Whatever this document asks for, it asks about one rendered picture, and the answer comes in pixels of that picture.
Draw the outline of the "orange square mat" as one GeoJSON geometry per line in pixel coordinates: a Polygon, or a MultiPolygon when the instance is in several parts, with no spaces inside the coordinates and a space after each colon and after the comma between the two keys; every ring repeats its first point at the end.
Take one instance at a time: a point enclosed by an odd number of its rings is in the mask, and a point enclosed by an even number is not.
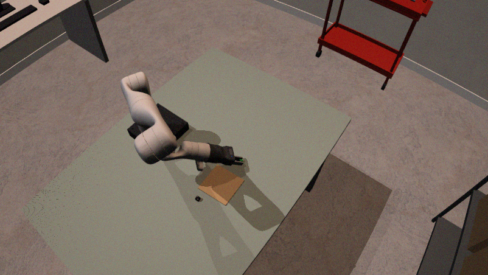
{"type": "Polygon", "coordinates": [[[216,165],[198,189],[227,205],[243,182],[244,179],[216,165]]]}

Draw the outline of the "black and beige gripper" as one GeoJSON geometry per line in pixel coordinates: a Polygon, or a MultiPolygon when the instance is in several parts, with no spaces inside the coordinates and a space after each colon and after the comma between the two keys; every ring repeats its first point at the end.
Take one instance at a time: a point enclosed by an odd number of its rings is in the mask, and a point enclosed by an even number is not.
{"type": "Polygon", "coordinates": [[[233,148],[230,146],[219,146],[210,143],[197,142],[198,155],[195,159],[198,171],[203,171],[203,162],[222,163],[224,165],[242,165],[241,156],[234,156],[233,148]],[[235,161],[236,160],[236,161],[235,161]]]}

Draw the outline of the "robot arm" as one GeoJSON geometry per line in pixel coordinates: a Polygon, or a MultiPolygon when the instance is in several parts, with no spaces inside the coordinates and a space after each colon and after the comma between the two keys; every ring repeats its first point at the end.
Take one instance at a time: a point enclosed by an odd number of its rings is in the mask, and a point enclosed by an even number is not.
{"type": "Polygon", "coordinates": [[[150,94],[147,76],[143,72],[124,77],[120,87],[128,103],[131,118],[140,127],[141,134],[134,140],[134,147],[144,162],[154,164],[160,160],[197,158],[197,142],[183,141],[175,152],[176,137],[162,118],[150,94]]]}

